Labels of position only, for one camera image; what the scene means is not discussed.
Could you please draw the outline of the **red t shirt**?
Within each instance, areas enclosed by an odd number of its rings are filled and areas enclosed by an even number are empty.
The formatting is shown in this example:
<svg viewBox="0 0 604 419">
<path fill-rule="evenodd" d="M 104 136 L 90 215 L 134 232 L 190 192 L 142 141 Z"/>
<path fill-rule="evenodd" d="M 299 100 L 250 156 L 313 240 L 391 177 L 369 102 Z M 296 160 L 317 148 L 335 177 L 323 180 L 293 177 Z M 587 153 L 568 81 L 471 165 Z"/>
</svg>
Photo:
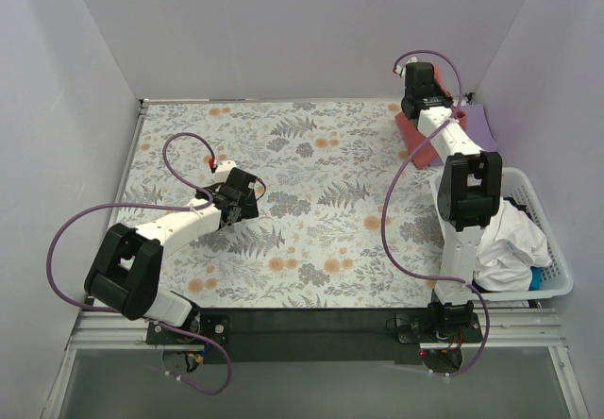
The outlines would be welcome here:
<svg viewBox="0 0 604 419">
<path fill-rule="evenodd" d="M 451 95 L 451 107 L 454 105 L 454 99 L 451 92 L 445 87 L 443 82 L 443 76 L 440 68 L 437 65 L 434 65 L 436 71 L 436 78 L 439 81 L 440 85 L 443 89 Z M 398 125 L 398 128 L 401 132 L 403 141 L 405 142 L 408 152 L 411 153 L 415 150 L 427 137 L 424 136 L 417 128 L 418 122 L 411 122 L 404 115 L 402 109 L 401 111 L 394 117 L 395 121 Z"/>
</svg>

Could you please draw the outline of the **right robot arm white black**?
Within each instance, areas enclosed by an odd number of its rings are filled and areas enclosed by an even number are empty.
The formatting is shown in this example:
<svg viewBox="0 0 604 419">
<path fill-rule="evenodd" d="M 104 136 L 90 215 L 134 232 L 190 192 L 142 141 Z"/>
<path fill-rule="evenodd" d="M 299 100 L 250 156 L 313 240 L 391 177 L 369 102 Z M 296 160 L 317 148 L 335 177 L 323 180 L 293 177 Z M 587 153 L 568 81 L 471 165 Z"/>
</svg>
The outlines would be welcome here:
<svg viewBox="0 0 604 419">
<path fill-rule="evenodd" d="M 439 279 L 427 308 L 405 313 L 397 325 L 403 342 L 420 343 L 430 337 L 444 342 L 478 328 L 474 271 L 483 232 L 499 209 L 502 159 L 466 134 L 460 108 L 438 81 L 432 63 L 413 59 L 395 66 L 394 73 L 405 82 L 404 116 L 444 164 L 436 208 L 444 224 L 445 243 Z"/>
</svg>

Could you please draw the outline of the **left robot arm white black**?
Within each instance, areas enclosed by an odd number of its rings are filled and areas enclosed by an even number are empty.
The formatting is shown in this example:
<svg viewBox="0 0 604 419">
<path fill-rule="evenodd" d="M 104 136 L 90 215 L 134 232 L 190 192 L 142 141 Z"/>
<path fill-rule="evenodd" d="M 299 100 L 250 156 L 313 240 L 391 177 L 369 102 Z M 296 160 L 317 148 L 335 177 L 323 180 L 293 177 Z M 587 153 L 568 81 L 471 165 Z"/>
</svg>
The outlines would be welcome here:
<svg viewBox="0 0 604 419">
<path fill-rule="evenodd" d="M 201 330 L 196 305 L 159 285 L 163 261 L 202 236 L 259 216 L 257 176 L 228 161 L 219 165 L 216 177 L 182 210 L 141 225 L 110 227 L 85 292 L 129 320 L 162 321 L 178 342 L 193 342 Z"/>
</svg>

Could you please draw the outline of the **folded purple t shirt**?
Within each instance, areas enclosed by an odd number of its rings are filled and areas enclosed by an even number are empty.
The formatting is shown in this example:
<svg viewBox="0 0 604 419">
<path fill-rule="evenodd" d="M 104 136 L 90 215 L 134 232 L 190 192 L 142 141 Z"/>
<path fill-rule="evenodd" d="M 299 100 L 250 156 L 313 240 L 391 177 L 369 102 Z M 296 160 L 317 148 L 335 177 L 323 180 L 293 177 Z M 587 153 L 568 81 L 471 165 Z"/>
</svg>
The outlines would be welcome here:
<svg viewBox="0 0 604 419">
<path fill-rule="evenodd" d="M 461 107 L 464 113 L 463 128 L 468 137 L 484 151 L 497 152 L 498 146 L 489 128 L 484 107 L 481 104 Z"/>
</svg>

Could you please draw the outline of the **floral patterned table mat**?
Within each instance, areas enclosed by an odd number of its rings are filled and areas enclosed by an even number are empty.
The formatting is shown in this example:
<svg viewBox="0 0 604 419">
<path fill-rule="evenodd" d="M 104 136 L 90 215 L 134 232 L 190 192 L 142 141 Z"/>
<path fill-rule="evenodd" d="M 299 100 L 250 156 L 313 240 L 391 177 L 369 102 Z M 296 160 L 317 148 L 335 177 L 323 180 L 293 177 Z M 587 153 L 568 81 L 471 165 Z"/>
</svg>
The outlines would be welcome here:
<svg viewBox="0 0 604 419">
<path fill-rule="evenodd" d="M 210 184 L 210 157 L 260 178 L 257 219 L 201 237 L 160 281 L 203 307 L 424 307 L 443 239 L 430 170 L 407 163 L 397 103 L 148 108 L 115 220 L 142 224 Z"/>
</svg>

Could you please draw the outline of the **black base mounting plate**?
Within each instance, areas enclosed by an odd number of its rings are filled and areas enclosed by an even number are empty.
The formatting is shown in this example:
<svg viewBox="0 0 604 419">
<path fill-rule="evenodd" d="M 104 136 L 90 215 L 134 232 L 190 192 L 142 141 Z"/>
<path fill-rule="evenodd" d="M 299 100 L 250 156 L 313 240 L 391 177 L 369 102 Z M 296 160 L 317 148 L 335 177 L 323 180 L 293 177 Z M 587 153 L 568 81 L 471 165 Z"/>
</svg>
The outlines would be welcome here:
<svg viewBox="0 0 604 419">
<path fill-rule="evenodd" d="M 487 335 L 471 306 L 423 309 L 198 309 L 182 328 L 149 326 L 145 341 L 221 362 L 391 361 L 419 365 L 421 347 L 458 355 Z"/>
</svg>

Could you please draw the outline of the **blue t shirt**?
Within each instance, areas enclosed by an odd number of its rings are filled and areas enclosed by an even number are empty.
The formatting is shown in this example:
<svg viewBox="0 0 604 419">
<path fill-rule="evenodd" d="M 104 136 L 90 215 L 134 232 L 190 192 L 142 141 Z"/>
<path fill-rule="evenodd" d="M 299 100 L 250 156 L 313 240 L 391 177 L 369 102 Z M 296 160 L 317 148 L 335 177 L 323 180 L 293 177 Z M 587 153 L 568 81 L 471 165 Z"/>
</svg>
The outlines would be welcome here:
<svg viewBox="0 0 604 419">
<path fill-rule="evenodd" d="M 530 268 L 531 271 L 531 281 L 530 284 L 528 286 L 528 289 L 532 292 L 532 291 L 539 291 L 541 288 L 541 283 L 542 283 L 542 272 L 543 272 L 543 268 L 542 267 L 535 267 L 532 266 Z"/>
</svg>

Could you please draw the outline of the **white plastic laundry basket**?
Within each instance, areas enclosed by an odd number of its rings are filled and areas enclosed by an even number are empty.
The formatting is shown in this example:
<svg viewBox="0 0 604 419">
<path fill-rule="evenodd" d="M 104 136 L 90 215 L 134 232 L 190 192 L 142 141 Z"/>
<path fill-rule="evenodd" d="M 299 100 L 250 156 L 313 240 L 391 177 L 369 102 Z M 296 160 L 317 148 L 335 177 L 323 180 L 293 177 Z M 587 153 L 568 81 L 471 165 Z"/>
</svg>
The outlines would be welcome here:
<svg viewBox="0 0 604 419">
<path fill-rule="evenodd" d="M 439 218 L 445 241 L 435 293 L 445 303 L 473 297 L 467 286 L 481 288 L 492 302 L 548 299 L 570 293 L 573 280 L 557 238 L 529 178 L 505 167 L 501 203 L 485 228 L 458 232 Z M 530 291 L 532 266 L 542 267 L 539 291 Z"/>
</svg>

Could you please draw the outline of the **aluminium frame rail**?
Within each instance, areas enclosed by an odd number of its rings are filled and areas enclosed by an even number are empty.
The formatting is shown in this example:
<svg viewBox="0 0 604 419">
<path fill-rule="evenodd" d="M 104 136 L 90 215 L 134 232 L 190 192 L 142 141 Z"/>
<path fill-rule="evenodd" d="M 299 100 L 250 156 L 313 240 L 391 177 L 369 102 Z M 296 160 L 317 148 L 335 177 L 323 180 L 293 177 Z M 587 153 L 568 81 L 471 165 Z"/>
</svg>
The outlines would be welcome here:
<svg viewBox="0 0 604 419">
<path fill-rule="evenodd" d="M 151 324 L 78 318 L 46 418 L 585 418 L 553 310 L 481 313 L 485 344 L 391 361 L 208 364 L 145 341 Z"/>
</svg>

